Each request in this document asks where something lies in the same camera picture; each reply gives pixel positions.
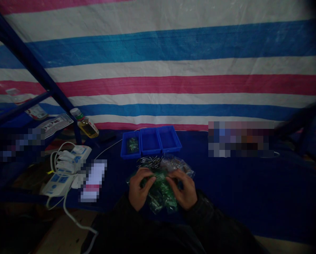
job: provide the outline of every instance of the blue stripe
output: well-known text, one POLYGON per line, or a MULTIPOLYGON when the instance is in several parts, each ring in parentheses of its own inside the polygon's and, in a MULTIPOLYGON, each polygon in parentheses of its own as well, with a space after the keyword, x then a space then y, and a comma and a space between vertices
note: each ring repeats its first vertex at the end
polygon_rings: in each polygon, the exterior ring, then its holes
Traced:
MULTIPOLYGON (((45 68, 108 62, 316 55, 316 20, 27 43, 45 68)), ((0 46, 0 68, 24 68, 0 46)))
MULTIPOLYGON (((62 113, 62 108, 41 103, 50 115, 62 113)), ((183 105, 183 104, 98 104, 80 106, 85 115, 119 116, 241 116, 274 121, 289 120, 299 109, 264 105, 183 105)))

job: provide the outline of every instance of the hand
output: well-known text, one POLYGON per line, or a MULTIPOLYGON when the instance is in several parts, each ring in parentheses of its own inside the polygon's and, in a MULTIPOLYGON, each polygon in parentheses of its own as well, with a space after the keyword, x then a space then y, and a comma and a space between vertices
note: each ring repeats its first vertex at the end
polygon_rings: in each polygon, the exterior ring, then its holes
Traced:
POLYGON ((129 201, 133 208, 138 212, 145 204, 148 191, 152 187, 155 177, 151 177, 144 188, 140 187, 140 182, 153 173, 148 168, 139 168, 137 173, 130 179, 129 201))
POLYGON ((176 200, 178 201, 179 205, 182 208, 184 208, 186 211, 191 209, 195 205, 195 203, 198 201, 196 187, 194 185, 192 178, 190 178, 187 174, 182 172, 180 169, 177 169, 169 173, 168 176, 166 177, 166 180, 172 187, 174 196, 176 200), (182 181, 182 184, 184 185, 184 189, 179 190, 175 182, 172 180, 172 178, 177 178, 180 181, 182 181))

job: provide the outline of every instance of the blue plastic tray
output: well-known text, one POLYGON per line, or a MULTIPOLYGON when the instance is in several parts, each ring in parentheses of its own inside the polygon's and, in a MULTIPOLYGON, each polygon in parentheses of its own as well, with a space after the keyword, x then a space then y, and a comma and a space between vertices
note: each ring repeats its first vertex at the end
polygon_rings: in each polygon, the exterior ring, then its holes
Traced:
POLYGON ((143 155, 161 153, 161 143, 156 128, 140 130, 141 152, 143 155))
POLYGON ((163 153, 178 152, 182 148, 173 125, 157 128, 163 153))
POLYGON ((123 134, 123 141, 122 141, 122 151, 120 152, 120 156, 123 159, 138 159, 141 158, 141 141, 140 141, 140 132, 125 132, 123 134), (139 142, 139 151, 136 153, 127 153, 127 140, 130 138, 137 138, 139 142))

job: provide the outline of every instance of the sleeve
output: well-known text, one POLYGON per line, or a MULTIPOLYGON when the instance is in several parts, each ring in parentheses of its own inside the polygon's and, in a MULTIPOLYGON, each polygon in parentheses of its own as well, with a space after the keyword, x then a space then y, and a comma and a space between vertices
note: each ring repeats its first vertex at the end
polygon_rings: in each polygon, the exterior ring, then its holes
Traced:
MULTIPOLYGON (((92 223, 92 228, 98 231, 90 254, 127 249, 133 244, 133 238, 142 233, 144 220, 132 207, 128 194, 124 194, 111 212, 98 214, 92 223)), ((81 248, 84 253, 90 245, 94 234, 89 232, 81 248)))
POLYGON ((264 253, 243 224, 225 216, 200 190, 197 196, 197 203, 182 213, 207 253, 264 253))

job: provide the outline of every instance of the striped tarp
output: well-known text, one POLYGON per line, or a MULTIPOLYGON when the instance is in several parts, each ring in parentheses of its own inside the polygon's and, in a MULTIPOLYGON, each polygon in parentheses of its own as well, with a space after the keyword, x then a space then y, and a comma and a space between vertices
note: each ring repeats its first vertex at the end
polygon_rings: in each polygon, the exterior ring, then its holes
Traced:
MULTIPOLYGON (((99 129, 289 120, 316 101, 306 0, 0 0, 0 12, 99 129)), ((5 90, 44 90, 0 42, 5 90)), ((41 106, 62 112, 49 98, 41 106)))

